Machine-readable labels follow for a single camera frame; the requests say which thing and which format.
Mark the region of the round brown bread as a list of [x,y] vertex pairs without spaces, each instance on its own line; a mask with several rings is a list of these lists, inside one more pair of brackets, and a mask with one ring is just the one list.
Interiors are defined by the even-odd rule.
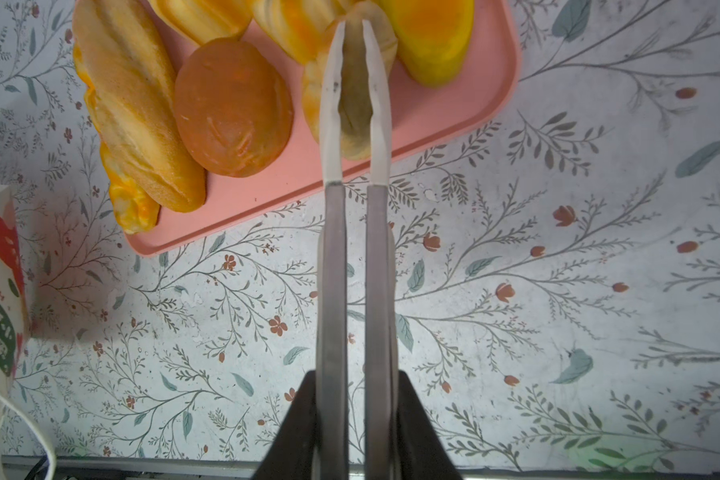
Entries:
[[173,110],[193,159],[235,178],[255,175],[278,158],[294,117],[283,77],[255,46],[233,38],[214,39],[184,62]]

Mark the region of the oval yellow bread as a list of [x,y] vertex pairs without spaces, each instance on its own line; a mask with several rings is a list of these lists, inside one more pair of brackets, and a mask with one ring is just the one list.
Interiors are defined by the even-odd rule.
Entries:
[[380,0],[398,57],[419,84],[439,88],[459,74],[471,40],[473,0]]

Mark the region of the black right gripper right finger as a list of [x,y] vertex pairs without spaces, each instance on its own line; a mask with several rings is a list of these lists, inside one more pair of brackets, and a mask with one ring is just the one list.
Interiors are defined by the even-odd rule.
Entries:
[[399,372],[397,451],[404,480],[462,480],[404,371]]

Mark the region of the steel tongs with white tips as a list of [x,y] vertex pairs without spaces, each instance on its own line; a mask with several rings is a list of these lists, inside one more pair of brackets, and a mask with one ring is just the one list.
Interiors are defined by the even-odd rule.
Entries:
[[[317,479],[346,479],[348,454],[347,221],[338,106],[346,24],[339,22],[323,75],[319,150],[325,197],[325,224],[318,247],[318,327],[315,400]],[[392,116],[387,72],[370,21],[362,23],[370,128],[370,185],[366,225],[365,476],[397,479],[398,357],[394,313],[394,246],[387,200],[392,156]]]

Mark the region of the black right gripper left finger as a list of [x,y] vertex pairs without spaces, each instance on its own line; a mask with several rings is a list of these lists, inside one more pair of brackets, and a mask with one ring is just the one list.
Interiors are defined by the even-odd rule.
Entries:
[[318,432],[316,373],[305,374],[253,480],[310,480]]

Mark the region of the small scored round bun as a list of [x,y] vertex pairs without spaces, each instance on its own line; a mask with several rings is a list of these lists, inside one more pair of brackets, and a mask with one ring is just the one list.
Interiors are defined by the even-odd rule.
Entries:
[[351,161],[370,156],[370,120],[372,105],[368,90],[366,49],[363,24],[373,27],[387,72],[394,63],[398,40],[389,18],[372,1],[355,3],[347,13],[339,16],[319,38],[314,59],[306,63],[302,76],[302,108],[314,139],[319,138],[320,96],[323,74],[331,41],[339,22],[346,23],[343,44],[341,99],[338,106],[341,125],[341,154]]

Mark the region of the ring shaped yellow bun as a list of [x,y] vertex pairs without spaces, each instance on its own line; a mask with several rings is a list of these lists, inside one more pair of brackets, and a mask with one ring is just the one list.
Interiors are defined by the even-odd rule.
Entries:
[[247,1],[149,0],[157,16],[195,45],[217,38],[239,39],[253,16]]

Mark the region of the striped round bun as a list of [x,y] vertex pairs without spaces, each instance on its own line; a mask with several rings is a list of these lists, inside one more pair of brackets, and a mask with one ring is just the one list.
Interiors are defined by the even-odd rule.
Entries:
[[354,4],[352,0],[251,0],[258,26],[293,60],[311,61],[323,32]]

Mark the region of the long pale baguette bread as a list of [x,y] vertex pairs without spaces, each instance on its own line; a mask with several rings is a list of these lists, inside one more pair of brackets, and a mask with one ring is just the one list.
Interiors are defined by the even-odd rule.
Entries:
[[205,171],[180,138],[176,73],[146,9],[138,1],[78,1],[73,34],[90,117],[117,167],[162,207],[200,208]]

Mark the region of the long twisted yellow bread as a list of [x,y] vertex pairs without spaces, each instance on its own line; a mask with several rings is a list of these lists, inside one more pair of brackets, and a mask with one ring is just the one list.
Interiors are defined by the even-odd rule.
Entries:
[[110,182],[109,197],[115,220],[123,231],[129,235],[149,231],[157,224],[160,206],[147,195],[133,178],[123,173],[117,162],[112,158],[111,152],[104,141],[101,122],[95,113],[97,97],[93,81],[84,66],[82,53],[77,45],[74,45],[73,59],[75,70],[86,85],[84,102],[89,111],[92,124],[100,137],[101,162]]

